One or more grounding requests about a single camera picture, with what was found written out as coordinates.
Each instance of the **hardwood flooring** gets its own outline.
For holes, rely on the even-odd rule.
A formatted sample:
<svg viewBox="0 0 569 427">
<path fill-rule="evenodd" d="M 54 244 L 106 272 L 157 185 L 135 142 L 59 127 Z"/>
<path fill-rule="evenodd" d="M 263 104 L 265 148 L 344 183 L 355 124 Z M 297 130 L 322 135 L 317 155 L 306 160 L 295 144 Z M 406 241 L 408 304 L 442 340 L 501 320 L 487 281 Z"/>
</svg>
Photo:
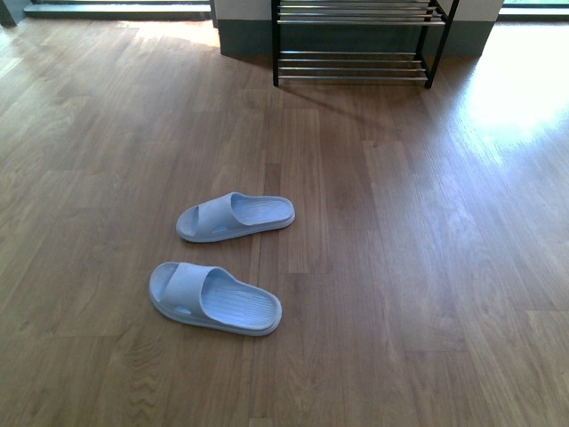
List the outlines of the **hardwood flooring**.
<svg viewBox="0 0 569 427">
<path fill-rule="evenodd" d="M 0 424 L 569 426 L 566 25 L 415 85 L 271 85 L 206 23 L 0 29 Z M 289 228 L 193 245 L 231 190 Z M 276 294 L 250 338 L 161 316 L 161 262 Z"/>
</svg>

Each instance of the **shoe rack shelf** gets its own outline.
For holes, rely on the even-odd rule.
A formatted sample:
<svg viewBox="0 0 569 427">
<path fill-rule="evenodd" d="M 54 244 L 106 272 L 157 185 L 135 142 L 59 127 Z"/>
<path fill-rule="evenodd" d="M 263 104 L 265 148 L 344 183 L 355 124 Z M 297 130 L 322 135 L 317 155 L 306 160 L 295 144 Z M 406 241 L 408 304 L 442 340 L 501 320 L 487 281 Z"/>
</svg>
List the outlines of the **shoe rack shelf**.
<svg viewBox="0 0 569 427">
<path fill-rule="evenodd" d="M 446 12 L 437 0 L 271 0 L 273 85 L 281 80 L 406 80 L 433 85 L 460 0 Z M 281 49 L 281 27 L 420 27 L 414 52 L 326 52 Z M 423 56 L 429 30 L 443 29 L 430 64 Z"/>
</svg>

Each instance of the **sunlight on floor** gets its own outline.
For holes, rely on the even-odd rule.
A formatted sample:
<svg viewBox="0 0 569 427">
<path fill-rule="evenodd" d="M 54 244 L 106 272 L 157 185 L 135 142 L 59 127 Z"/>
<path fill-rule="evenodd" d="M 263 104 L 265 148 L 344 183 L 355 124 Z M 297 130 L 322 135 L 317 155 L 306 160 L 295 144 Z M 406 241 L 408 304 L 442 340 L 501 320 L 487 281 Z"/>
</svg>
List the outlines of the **sunlight on floor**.
<svg viewBox="0 0 569 427">
<path fill-rule="evenodd" d="M 464 106 L 484 145 L 495 145 L 502 154 L 529 149 L 544 127 L 555 128 L 567 119 L 569 58 L 561 52 L 568 34 L 567 26 L 557 25 L 494 27 Z M 494 135 L 496 141 L 488 141 L 487 135 Z"/>
<path fill-rule="evenodd" d="M 220 38 L 210 20 L 189 22 L 122 21 L 124 28 L 138 28 L 139 37 L 146 39 L 161 36 L 176 37 L 208 47 L 220 47 Z"/>
</svg>

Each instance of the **gray baseboard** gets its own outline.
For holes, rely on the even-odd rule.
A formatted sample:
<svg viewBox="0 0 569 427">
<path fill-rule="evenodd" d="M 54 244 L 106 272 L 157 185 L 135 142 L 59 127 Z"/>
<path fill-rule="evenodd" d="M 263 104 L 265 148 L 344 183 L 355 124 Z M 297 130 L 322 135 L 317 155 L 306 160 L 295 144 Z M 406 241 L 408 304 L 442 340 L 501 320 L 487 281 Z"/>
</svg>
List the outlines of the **gray baseboard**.
<svg viewBox="0 0 569 427">
<path fill-rule="evenodd" d="M 221 54 L 271 54 L 271 23 L 268 20 L 219 20 Z M 480 56 L 493 28 L 488 21 L 455 21 L 445 55 Z M 441 28 L 432 28 L 425 53 L 435 52 Z M 414 52 L 416 27 L 282 27 L 283 49 L 360 52 Z"/>
</svg>

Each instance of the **slipper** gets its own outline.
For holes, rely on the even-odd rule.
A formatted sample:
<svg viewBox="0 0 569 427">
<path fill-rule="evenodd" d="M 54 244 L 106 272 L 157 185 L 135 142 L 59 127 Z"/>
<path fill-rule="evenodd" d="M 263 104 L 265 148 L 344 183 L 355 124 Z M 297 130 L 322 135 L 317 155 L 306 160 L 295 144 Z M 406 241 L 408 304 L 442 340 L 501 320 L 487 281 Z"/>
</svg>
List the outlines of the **slipper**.
<svg viewBox="0 0 569 427">
<path fill-rule="evenodd" d="M 282 229 L 293 221 L 293 204 L 284 197 L 232 192 L 190 207 L 178 219 L 176 230 L 187 241 L 208 243 Z"/>
<path fill-rule="evenodd" d="M 178 322 L 250 336 L 270 334 L 283 315 L 273 294 L 220 267 L 165 262 L 150 277 L 150 299 Z"/>
</svg>

